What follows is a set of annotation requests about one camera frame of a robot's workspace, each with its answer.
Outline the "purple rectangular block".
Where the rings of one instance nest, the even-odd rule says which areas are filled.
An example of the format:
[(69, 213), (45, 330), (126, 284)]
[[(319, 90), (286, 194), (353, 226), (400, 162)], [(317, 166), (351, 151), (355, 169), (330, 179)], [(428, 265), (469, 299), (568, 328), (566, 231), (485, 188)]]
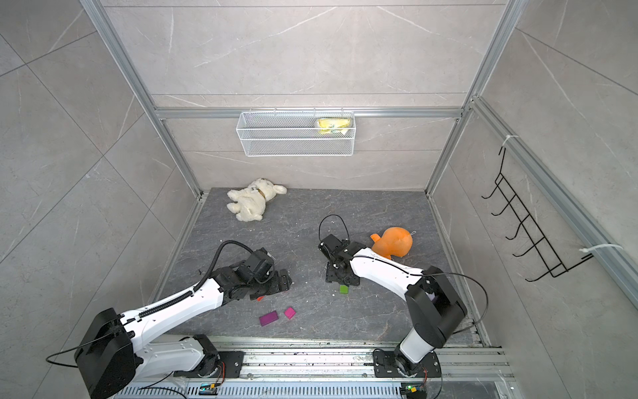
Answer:
[(262, 327), (265, 327), (269, 324), (272, 324), (279, 320), (279, 315), (277, 311), (272, 311), (270, 313), (264, 314), (259, 317), (259, 323)]

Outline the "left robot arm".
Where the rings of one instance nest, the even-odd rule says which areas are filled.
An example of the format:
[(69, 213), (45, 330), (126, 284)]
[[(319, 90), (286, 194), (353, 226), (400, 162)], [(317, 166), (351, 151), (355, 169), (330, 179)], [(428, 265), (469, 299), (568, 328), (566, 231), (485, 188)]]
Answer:
[(290, 289), (287, 270), (275, 269), (266, 249), (221, 269), (210, 268), (196, 285), (153, 304), (94, 317), (81, 343), (71, 349), (88, 394), (110, 398), (129, 383), (177, 373), (208, 377), (224, 369), (217, 348), (204, 334), (177, 342), (156, 342), (192, 318), (243, 298), (251, 300)]

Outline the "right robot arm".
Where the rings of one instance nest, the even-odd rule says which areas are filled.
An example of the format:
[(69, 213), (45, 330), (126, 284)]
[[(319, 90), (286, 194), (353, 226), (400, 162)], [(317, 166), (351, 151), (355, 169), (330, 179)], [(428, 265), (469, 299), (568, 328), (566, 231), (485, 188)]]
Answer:
[(406, 229), (391, 227), (371, 239), (371, 247), (333, 234), (320, 239), (318, 248), (327, 258), (326, 281), (350, 287), (368, 279), (405, 300), (412, 328), (392, 352), (373, 351), (377, 377), (439, 377), (435, 350), (462, 331), (459, 326), (468, 315), (449, 277), (475, 279), (434, 266), (419, 269), (394, 261), (412, 248)]

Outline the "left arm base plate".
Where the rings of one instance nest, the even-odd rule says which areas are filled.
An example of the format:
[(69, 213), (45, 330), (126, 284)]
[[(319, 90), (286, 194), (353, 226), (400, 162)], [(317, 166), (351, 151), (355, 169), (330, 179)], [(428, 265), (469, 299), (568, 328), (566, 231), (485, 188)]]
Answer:
[(245, 352), (219, 352), (216, 358), (205, 358), (194, 370), (174, 372), (174, 377), (187, 378), (239, 378), (244, 364)]

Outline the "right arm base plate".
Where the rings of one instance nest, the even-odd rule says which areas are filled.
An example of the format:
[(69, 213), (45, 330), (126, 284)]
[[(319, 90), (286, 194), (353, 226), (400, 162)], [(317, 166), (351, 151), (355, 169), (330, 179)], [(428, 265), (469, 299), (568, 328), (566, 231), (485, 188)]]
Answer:
[(420, 362), (413, 363), (401, 352), (374, 349), (373, 368), (377, 378), (437, 378), (442, 376), (436, 352), (428, 353)]

